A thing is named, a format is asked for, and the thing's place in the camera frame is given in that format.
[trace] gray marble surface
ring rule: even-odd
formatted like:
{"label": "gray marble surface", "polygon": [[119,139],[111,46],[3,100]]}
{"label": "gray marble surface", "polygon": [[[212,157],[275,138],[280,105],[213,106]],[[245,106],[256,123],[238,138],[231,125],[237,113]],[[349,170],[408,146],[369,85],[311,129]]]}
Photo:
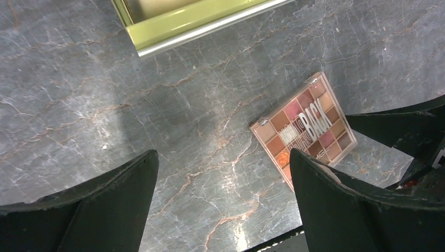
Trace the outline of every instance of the gray marble surface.
{"label": "gray marble surface", "polygon": [[[445,93],[442,1],[304,0],[139,58],[109,0],[0,3],[0,204],[147,149],[140,251],[241,251],[301,224],[249,124],[323,70],[345,113]],[[357,134],[337,168],[386,186],[410,158]]]}

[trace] eyeshadow pan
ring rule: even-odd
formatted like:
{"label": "eyeshadow pan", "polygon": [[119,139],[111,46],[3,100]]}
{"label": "eyeshadow pan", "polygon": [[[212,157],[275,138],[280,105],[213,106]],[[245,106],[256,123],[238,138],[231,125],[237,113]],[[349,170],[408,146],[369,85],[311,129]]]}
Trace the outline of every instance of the eyeshadow pan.
{"label": "eyeshadow pan", "polygon": [[275,138],[272,139],[272,141],[270,141],[267,144],[267,148],[269,149],[269,151],[272,153],[273,156],[276,156],[284,149],[284,144],[281,141],[280,137],[276,136]]}
{"label": "eyeshadow pan", "polygon": [[306,129],[304,128],[303,122],[301,122],[300,118],[297,118],[295,121],[293,121],[292,123],[294,125],[294,127],[296,128],[296,130],[300,133],[302,133],[303,131],[305,131]]}
{"label": "eyeshadow pan", "polygon": [[344,133],[338,139],[338,144],[340,145],[340,148],[342,148],[342,150],[346,149],[346,147],[348,147],[350,143],[351,143],[351,139],[349,138],[348,133]]}
{"label": "eyeshadow pan", "polygon": [[320,143],[321,145],[326,149],[335,141],[334,135],[330,130],[326,131],[321,137],[320,137]]}
{"label": "eyeshadow pan", "polygon": [[[333,124],[325,128],[325,117]],[[311,76],[295,94],[250,126],[285,181],[291,183],[289,156],[299,149],[335,166],[357,144],[331,86],[322,72]]]}
{"label": "eyeshadow pan", "polygon": [[317,157],[317,155],[319,155],[319,153],[323,150],[323,147],[321,147],[321,144],[319,141],[314,142],[314,144],[309,147],[309,154],[311,156],[313,156],[314,158]]}
{"label": "eyeshadow pan", "polygon": [[326,92],[326,89],[321,81],[317,81],[315,84],[311,85],[309,90],[311,90],[311,93],[315,99]]}
{"label": "eyeshadow pan", "polygon": [[284,145],[289,145],[294,141],[299,133],[296,131],[295,127],[290,124],[287,125],[282,131],[280,131],[281,140],[283,140]]}
{"label": "eyeshadow pan", "polygon": [[292,100],[286,107],[284,107],[284,111],[289,119],[293,120],[302,112],[302,109],[297,100]]}
{"label": "eyeshadow pan", "polygon": [[297,99],[300,102],[301,107],[303,109],[308,108],[311,105],[311,103],[314,102],[314,98],[312,97],[312,94],[309,91],[309,89],[303,92],[301,95],[299,95]]}
{"label": "eyeshadow pan", "polygon": [[275,127],[275,129],[280,132],[280,130],[284,129],[286,125],[290,123],[288,117],[284,113],[284,111],[279,112],[272,120],[270,120]]}
{"label": "eyeshadow pan", "polygon": [[289,165],[286,166],[283,169],[283,172],[284,172],[284,176],[286,176],[289,179],[289,181],[291,182],[292,181],[292,175],[291,175],[291,168],[290,168],[290,166]]}
{"label": "eyeshadow pan", "polygon": [[329,109],[329,111],[326,113],[326,116],[331,121],[331,123],[335,123],[340,118],[335,108]]}
{"label": "eyeshadow pan", "polygon": [[269,140],[276,134],[272,124],[269,122],[258,127],[255,131],[263,142],[269,142]]}
{"label": "eyeshadow pan", "polygon": [[320,97],[320,103],[323,111],[327,111],[329,108],[334,106],[331,97],[329,97],[329,93],[324,93],[324,95]]}
{"label": "eyeshadow pan", "polygon": [[331,160],[334,160],[340,154],[341,151],[342,150],[340,149],[340,146],[338,146],[338,143],[334,143],[327,150],[327,156],[329,156]]}
{"label": "eyeshadow pan", "polygon": [[327,153],[325,151],[323,151],[320,156],[319,159],[321,162],[325,163],[325,164],[329,164],[329,158],[327,157]]}
{"label": "eyeshadow pan", "polygon": [[290,158],[290,153],[289,151],[287,151],[286,149],[284,149],[284,151],[282,151],[278,156],[277,156],[277,162],[280,165],[280,167],[285,167],[287,164],[289,164],[289,158]]}
{"label": "eyeshadow pan", "polygon": [[342,120],[334,123],[334,125],[331,127],[331,131],[334,134],[334,137],[338,138],[345,131],[345,125],[343,124]]}

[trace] brown eyeshadow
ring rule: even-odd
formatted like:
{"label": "brown eyeshadow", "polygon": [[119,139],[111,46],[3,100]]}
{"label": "brown eyeshadow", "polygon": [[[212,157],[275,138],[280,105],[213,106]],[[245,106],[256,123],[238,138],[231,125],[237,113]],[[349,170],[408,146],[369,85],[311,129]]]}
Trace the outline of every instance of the brown eyeshadow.
{"label": "brown eyeshadow", "polygon": [[290,153],[286,149],[282,151],[275,159],[277,160],[278,164],[281,168],[285,167],[287,164],[289,164],[289,158]]}
{"label": "brown eyeshadow", "polygon": [[292,181],[291,168],[289,165],[283,169],[283,172],[284,175],[289,179],[289,181]]}
{"label": "brown eyeshadow", "polygon": [[263,142],[269,142],[269,140],[276,134],[272,124],[269,122],[263,126],[259,126],[255,130]]}
{"label": "brown eyeshadow", "polygon": [[330,107],[334,106],[331,97],[329,97],[329,93],[325,93],[320,97],[320,103],[323,111],[327,111]]}
{"label": "brown eyeshadow", "polygon": [[313,156],[314,158],[317,157],[317,155],[323,150],[323,147],[321,147],[321,144],[319,141],[314,142],[314,144],[309,147],[309,154]]}
{"label": "brown eyeshadow", "polygon": [[312,97],[311,92],[306,90],[301,95],[298,96],[298,101],[301,104],[301,108],[304,110],[306,108],[309,108],[309,105],[311,105],[312,102],[314,102],[314,98]]}
{"label": "brown eyeshadow", "polygon": [[299,117],[295,121],[293,121],[292,124],[295,126],[296,130],[300,133],[306,130],[304,128],[303,122],[301,122],[301,119]]}
{"label": "brown eyeshadow", "polygon": [[325,164],[329,164],[329,158],[327,157],[326,152],[322,152],[322,156],[319,157],[320,161],[325,163]]}
{"label": "brown eyeshadow", "polygon": [[327,150],[327,155],[331,160],[334,160],[340,154],[341,151],[342,150],[340,149],[340,146],[338,146],[337,143],[334,143]]}
{"label": "brown eyeshadow", "polygon": [[309,133],[307,131],[304,131],[301,134],[301,138],[300,139],[301,139],[301,141],[306,142],[308,144],[311,144],[313,142],[312,138],[309,136]]}
{"label": "brown eyeshadow", "polygon": [[280,137],[276,136],[267,144],[267,148],[273,156],[276,156],[284,149],[284,144],[281,141]]}
{"label": "brown eyeshadow", "polygon": [[322,94],[326,93],[326,89],[324,88],[323,83],[321,81],[317,81],[309,88],[309,90],[311,91],[315,99],[320,97]]}
{"label": "brown eyeshadow", "polygon": [[335,138],[338,138],[344,131],[345,126],[343,125],[342,120],[338,120],[334,125],[332,125],[331,131],[334,134]]}
{"label": "brown eyeshadow", "polygon": [[338,139],[338,144],[340,145],[340,148],[342,148],[342,150],[346,149],[349,146],[350,143],[351,143],[351,138],[349,138],[348,133],[344,133]]}
{"label": "brown eyeshadow", "polygon": [[293,120],[302,112],[302,110],[297,100],[292,100],[286,107],[284,107],[284,112],[288,115],[290,120]]}
{"label": "brown eyeshadow", "polygon": [[309,140],[307,140],[304,135],[300,135],[294,142],[291,143],[289,147],[296,148],[299,150],[306,150],[311,145],[311,143],[312,139],[309,138]]}
{"label": "brown eyeshadow", "polygon": [[331,121],[331,123],[335,123],[340,118],[335,108],[329,109],[329,111],[326,113],[326,116]]}
{"label": "brown eyeshadow", "polygon": [[286,117],[286,114],[284,111],[280,111],[275,117],[270,120],[275,127],[275,129],[279,132],[280,130],[284,129],[286,125],[288,125],[290,122],[288,120],[288,117]]}
{"label": "brown eyeshadow", "polygon": [[326,149],[335,141],[334,135],[330,130],[320,136],[320,143]]}

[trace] orange glitter eyeshadow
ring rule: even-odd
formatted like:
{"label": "orange glitter eyeshadow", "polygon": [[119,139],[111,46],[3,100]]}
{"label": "orange glitter eyeshadow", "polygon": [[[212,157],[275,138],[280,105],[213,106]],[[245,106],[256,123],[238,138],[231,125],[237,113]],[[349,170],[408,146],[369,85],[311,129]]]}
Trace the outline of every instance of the orange glitter eyeshadow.
{"label": "orange glitter eyeshadow", "polygon": [[278,156],[277,156],[277,162],[278,164],[280,164],[280,167],[283,168],[285,167],[287,164],[289,164],[289,158],[290,158],[290,153],[287,150],[282,151]]}

